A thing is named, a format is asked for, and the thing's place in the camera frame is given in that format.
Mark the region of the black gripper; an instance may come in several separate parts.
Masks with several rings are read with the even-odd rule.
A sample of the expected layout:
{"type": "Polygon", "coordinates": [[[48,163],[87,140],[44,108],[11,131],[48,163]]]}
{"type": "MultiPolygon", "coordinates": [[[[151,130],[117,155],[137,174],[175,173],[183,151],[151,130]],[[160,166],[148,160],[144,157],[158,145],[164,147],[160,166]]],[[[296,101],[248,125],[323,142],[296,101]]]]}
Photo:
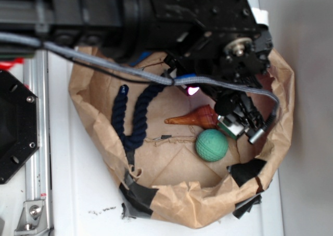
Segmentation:
{"type": "Polygon", "coordinates": [[[252,109],[272,38],[248,0],[153,0],[153,48],[176,70],[163,85],[198,84],[217,111],[252,109]]]}

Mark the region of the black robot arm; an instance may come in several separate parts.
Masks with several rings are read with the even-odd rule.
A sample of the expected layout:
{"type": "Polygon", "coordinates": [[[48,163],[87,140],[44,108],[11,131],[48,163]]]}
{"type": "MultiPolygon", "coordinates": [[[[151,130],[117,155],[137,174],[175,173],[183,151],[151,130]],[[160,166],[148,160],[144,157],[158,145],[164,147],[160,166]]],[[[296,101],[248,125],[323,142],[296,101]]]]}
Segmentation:
{"type": "Polygon", "coordinates": [[[167,85],[199,85],[220,110],[248,107],[248,93],[270,96],[256,75],[270,66],[271,36],[248,0],[1,0],[1,60],[43,48],[70,60],[94,46],[114,69],[144,52],[165,52],[176,78],[148,78],[139,102],[167,85]]]}

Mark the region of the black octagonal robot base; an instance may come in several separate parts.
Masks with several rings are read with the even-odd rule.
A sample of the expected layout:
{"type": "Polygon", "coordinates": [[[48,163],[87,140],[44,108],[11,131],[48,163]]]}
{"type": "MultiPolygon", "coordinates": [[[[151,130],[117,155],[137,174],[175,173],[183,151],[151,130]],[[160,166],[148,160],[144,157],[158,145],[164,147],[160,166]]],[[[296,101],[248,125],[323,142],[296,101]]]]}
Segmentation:
{"type": "Polygon", "coordinates": [[[6,184],[39,148],[34,95],[1,70],[1,184],[6,184]]]}

